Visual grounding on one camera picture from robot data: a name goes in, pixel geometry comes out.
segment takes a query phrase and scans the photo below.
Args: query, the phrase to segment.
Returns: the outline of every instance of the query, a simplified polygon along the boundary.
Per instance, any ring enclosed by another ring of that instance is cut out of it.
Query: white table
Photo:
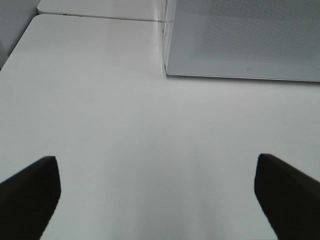
[[[165,0],[41,0],[39,14],[161,21]]]
[[[0,181],[58,160],[43,240],[276,239],[258,155],[320,179],[320,85],[166,78],[159,24],[40,15],[0,72]]]

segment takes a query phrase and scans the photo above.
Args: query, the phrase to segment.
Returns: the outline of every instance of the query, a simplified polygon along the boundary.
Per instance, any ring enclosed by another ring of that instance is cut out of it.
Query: white container
[[[169,75],[320,81],[319,0],[167,0]]]

